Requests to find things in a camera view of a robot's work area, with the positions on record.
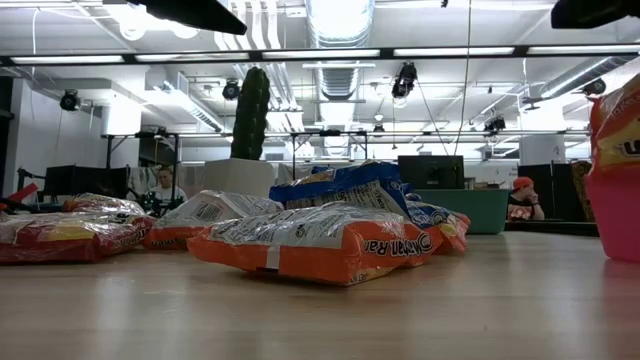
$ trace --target wooden table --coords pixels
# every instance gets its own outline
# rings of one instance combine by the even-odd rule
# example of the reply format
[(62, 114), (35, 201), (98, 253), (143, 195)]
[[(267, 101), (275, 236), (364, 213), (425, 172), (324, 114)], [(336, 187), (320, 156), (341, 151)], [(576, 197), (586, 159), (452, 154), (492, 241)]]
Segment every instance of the wooden table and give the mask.
[(473, 236), (350, 288), (184, 253), (0, 267), (0, 359), (640, 358), (640, 265), (597, 239)]

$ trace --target orange noodle package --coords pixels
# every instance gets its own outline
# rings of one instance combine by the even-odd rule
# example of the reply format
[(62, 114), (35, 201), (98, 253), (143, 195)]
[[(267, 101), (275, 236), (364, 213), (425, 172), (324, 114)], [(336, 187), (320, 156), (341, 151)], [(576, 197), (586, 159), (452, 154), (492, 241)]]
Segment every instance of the orange noodle package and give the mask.
[(125, 213), (0, 216), (0, 263), (96, 262), (136, 247), (153, 220)]
[(144, 215), (142, 207), (131, 200), (121, 200), (103, 195), (85, 193), (62, 204), (63, 212), (118, 212)]
[(186, 250), (187, 239), (213, 222), (280, 211), (282, 205), (269, 199), (205, 190), (160, 218), (143, 245), (147, 249)]
[(605, 253), (640, 262), (640, 75), (594, 101), (591, 128), (586, 188)]
[(445, 208), (405, 198), (398, 165), (368, 160), (362, 165), (328, 169), (288, 184), (271, 188), (269, 197), (286, 209), (320, 206), (345, 201), (387, 210), (404, 216), (420, 229), (436, 228), (448, 244), (438, 254), (464, 252), (468, 217)]
[(252, 272), (353, 285), (428, 261), (443, 243), (402, 215), (344, 202), (230, 220), (188, 240), (196, 258)]

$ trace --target pink bucket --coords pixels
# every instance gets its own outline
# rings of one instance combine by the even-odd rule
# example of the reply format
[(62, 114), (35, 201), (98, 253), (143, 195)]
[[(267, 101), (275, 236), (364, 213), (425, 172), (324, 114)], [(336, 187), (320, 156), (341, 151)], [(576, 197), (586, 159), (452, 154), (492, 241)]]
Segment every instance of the pink bucket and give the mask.
[(640, 169), (606, 179), (588, 175), (586, 187), (605, 254), (640, 262)]

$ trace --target cactus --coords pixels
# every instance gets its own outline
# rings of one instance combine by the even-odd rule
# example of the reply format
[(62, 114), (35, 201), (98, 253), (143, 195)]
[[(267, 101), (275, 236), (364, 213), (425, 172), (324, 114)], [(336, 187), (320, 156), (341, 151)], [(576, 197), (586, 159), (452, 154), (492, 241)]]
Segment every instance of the cactus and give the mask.
[(264, 70), (254, 67), (247, 72), (238, 98), (236, 122), (233, 125), (232, 158), (260, 160), (264, 132), (267, 128), (269, 87), (269, 78)]

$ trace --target person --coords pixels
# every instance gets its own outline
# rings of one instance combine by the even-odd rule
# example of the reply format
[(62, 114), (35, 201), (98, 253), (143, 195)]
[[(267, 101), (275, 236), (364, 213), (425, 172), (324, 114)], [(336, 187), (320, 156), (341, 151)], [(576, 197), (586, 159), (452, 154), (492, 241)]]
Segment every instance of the person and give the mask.
[[(156, 198), (161, 201), (171, 201), (171, 185), (173, 185), (173, 170), (169, 167), (162, 167), (156, 175), (158, 186), (151, 188), (149, 191), (156, 193)], [(187, 200), (187, 194), (179, 187), (175, 187), (175, 199), (182, 197), (183, 201)]]
[(528, 177), (517, 178), (513, 182), (513, 192), (509, 196), (507, 220), (544, 220), (544, 211), (538, 200), (533, 180)]

